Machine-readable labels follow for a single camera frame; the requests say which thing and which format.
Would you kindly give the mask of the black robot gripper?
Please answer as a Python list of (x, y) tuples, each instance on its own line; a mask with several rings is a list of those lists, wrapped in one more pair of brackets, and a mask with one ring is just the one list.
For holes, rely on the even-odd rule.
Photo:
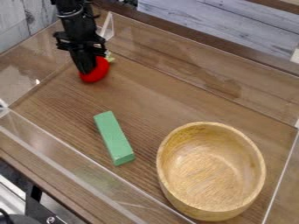
[(78, 71), (88, 74), (96, 67), (96, 56), (105, 58), (109, 54), (105, 40), (96, 34), (98, 16), (89, 12), (57, 14), (64, 31), (56, 31), (57, 48), (68, 51)]

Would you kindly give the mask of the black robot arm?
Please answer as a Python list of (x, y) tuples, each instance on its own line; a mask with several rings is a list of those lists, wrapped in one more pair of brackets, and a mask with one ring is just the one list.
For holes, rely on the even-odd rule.
[(96, 66), (96, 57), (106, 56), (106, 40), (97, 35), (97, 25), (89, 0), (50, 0), (56, 6), (62, 31), (56, 31), (56, 47), (69, 52), (72, 61), (82, 74)]

